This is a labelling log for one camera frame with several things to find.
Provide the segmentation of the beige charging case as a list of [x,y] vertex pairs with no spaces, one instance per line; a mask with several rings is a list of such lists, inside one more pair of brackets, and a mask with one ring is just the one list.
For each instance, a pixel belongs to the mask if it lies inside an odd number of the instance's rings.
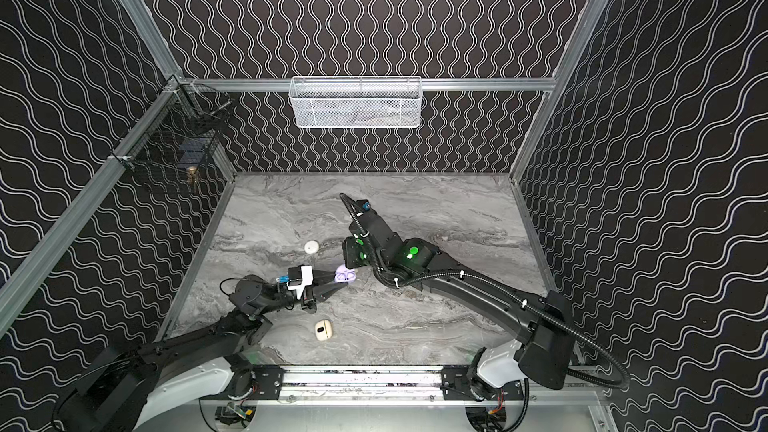
[[333,337],[333,327],[329,320],[322,320],[315,324],[314,333],[318,341],[325,342]]

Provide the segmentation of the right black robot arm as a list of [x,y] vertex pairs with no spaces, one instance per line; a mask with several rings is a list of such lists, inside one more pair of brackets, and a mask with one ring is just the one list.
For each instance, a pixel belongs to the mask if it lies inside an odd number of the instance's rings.
[[[623,389],[629,372],[619,359],[578,330],[565,298],[526,292],[488,277],[420,238],[403,239],[369,203],[352,202],[350,235],[343,242],[349,268],[370,267],[384,286],[414,288],[454,300],[507,331],[508,342],[483,348],[469,367],[478,392],[500,389],[527,379],[560,390],[567,377],[608,389]],[[592,375],[573,368],[570,357],[582,343],[612,365],[615,377]]]

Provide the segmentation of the white round charging case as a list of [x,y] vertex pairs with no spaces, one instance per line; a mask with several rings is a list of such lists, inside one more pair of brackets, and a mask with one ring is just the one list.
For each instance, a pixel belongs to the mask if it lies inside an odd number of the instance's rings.
[[319,251],[319,243],[314,240],[306,242],[304,245],[304,251],[309,255],[316,254]]

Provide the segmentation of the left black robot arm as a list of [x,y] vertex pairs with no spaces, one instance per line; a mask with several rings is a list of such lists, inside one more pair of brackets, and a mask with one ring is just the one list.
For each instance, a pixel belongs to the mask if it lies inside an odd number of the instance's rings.
[[334,271],[304,279],[293,267],[286,279],[237,279],[227,297],[232,310],[218,321],[171,339],[135,347],[110,346],[57,399],[57,431],[132,431],[195,399],[249,397],[258,381],[243,351],[272,324],[268,314],[295,308],[314,313],[319,303],[348,286]]

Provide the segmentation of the purple round charging case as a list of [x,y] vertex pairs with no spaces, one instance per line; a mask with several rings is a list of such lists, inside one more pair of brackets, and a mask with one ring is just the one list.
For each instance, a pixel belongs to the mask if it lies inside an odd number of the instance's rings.
[[357,272],[355,269],[347,268],[345,265],[340,265],[334,274],[335,283],[351,283],[357,278]]

